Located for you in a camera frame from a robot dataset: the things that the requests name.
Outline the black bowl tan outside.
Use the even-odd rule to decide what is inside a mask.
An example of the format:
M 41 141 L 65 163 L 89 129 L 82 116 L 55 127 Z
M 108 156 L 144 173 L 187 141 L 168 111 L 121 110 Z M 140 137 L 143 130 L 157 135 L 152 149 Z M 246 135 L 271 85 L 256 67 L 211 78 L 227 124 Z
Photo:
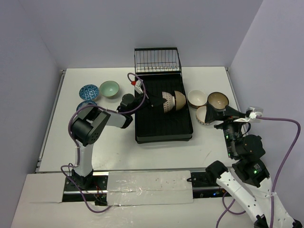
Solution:
M 186 97 L 183 93 L 179 91 L 174 91 L 174 95 L 175 95 L 175 109 L 176 111 L 179 111 L 185 106 Z

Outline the red lattice patterned bowl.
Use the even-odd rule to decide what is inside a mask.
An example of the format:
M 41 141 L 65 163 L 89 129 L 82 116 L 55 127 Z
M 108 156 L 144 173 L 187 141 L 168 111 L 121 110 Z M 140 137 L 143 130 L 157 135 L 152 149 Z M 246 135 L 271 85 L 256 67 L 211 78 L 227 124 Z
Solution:
M 166 101 L 163 103 L 163 110 L 165 113 L 176 110 L 175 97 L 168 92 L 162 92 L 162 97 Z

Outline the blue and white floral bowl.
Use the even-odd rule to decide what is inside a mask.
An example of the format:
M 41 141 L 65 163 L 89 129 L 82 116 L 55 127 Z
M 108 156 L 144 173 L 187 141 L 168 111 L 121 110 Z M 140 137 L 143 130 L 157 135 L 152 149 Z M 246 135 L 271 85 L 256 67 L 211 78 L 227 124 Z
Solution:
M 87 105 L 97 105 L 97 103 L 92 100 L 83 101 L 77 106 L 76 111 Z

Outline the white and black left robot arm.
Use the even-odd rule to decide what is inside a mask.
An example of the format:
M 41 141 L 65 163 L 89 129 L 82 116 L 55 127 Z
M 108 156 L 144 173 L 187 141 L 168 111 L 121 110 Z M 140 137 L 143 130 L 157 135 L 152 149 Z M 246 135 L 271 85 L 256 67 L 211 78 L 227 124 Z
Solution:
M 82 190 L 92 186 L 93 146 L 106 126 L 125 129 L 133 121 L 132 114 L 144 108 L 163 107 L 165 102 L 166 99 L 162 96 L 140 94 L 135 97 L 125 94 L 113 112 L 92 103 L 80 108 L 68 125 L 69 134 L 76 143 L 76 164 L 71 172 L 76 185 Z

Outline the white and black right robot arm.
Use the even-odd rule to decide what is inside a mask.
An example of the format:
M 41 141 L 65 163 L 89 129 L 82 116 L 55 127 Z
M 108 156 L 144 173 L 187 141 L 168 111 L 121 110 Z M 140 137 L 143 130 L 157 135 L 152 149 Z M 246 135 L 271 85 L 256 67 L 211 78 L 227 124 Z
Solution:
M 219 185 L 249 215 L 256 228 L 301 228 L 300 221 L 292 218 L 284 208 L 275 188 L 287 156 L 272 180 L 262 162 L 266 151 L 260 136 L 244 135 L 241 128 L 244 124 L 264 120 L 263 109 L 249 107 L 245 113 L 225 106 L 217 109 L 206 105 L 206 123 L 221 121 L 214 127 L 223 130 L 229 158 L 236 161 L 232 164 L 231 173 L 220 161 L 215 161 L 206 168 L 206 180 L 212 186 Z

